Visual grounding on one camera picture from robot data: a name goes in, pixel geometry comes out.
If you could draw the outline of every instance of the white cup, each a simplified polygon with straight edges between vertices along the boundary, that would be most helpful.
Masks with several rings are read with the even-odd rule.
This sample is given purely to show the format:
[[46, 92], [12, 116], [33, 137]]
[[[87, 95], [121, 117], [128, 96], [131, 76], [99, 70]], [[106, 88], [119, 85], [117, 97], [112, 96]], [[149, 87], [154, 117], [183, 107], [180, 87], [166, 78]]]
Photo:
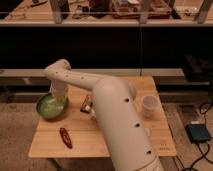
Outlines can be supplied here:
[[156, 96], [146, 95], [142, 97], [142, 114], [146, 117], [151, 117], [156, 113], [160, 106], [160, 102]]

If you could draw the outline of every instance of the wooden table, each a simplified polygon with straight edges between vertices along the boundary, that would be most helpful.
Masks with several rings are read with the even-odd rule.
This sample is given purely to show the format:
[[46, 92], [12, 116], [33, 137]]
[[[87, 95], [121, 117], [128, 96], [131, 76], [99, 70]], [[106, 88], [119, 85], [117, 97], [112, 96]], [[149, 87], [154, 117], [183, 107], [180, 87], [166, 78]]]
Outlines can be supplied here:
[[[144, 126], [149, 129], [150, 140], [157, 154], [159, 156], [175, 156], [174, 141], [162, 106], [152, 118], [146, 118], [141, 113], [140, 104], [143, 95], [152, 94], [158, 97], [153, 78], [149, 76], [123, 78], [131, 81], [137, 88], [135, 105], [144, 121]], [[87, 91], [70, 86], [68, 94], [70, 105], [66, 112], [60, 118], [52, 121], [40, 118], [29, 151], [29, 157], [109, 157], [109, 152], [96, 119], [89, 114], [80, 112], [86, 94], [88, 94]], [[59, 134], [60, 127], [68, 130], [73, 143], [72, 149], [68, 149], [62, 142]]]

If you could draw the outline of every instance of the small object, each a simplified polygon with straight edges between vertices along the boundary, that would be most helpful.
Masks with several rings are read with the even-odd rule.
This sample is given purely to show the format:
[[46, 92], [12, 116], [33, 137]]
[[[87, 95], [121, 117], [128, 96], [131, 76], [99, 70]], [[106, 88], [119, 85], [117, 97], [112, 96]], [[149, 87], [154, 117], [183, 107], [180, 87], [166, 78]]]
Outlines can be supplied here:
[[70, 140], [69, 133], [67, 132], [65, 128], [60, 128], [60, 135], [64, 144], [66, 144], [68, 148], [72, 148], [72, 142]]
[[160, 103], [156, 96], [146, 95], [142, 97], [142, 113], [146, 117], [152, 116], [159, 108]]
[[191, 143], [211, 140], [211, 135], [204, 124], [188, 124], [185, 129]]
[[92, 96], [88, 94], [81, 105], [80, 111], [84, 113], [90, 113], [92, 110], [92, 105]]

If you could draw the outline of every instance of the chili pepper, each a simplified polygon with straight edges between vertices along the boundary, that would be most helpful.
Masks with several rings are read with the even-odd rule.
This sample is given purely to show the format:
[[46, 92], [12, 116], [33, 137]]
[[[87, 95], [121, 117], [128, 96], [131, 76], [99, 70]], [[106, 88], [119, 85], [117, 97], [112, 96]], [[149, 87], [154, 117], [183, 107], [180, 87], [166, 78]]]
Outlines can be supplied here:
[[72, 148], [72, 142], [71, 142], [71, 139], [70, 139], [70, 136], [67, 132], [67, 130], [65, 128], [60, 128], [60, 135], [61, 135], [61, 138], [64, 142], [64, 144], [66, 144], [66, 146], [68, 148]]

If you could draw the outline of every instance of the green bowl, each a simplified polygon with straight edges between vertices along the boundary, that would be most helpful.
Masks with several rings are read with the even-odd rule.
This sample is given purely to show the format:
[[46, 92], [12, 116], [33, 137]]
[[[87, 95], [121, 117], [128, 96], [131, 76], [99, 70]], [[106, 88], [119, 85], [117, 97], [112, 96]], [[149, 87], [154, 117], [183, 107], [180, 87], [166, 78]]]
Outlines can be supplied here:
[[51, 93], [47, 93], [39, 99], [36, 110], [43, 118], [54, 119], [64, 113], [67, 105], [68, 99], [56, 100]]

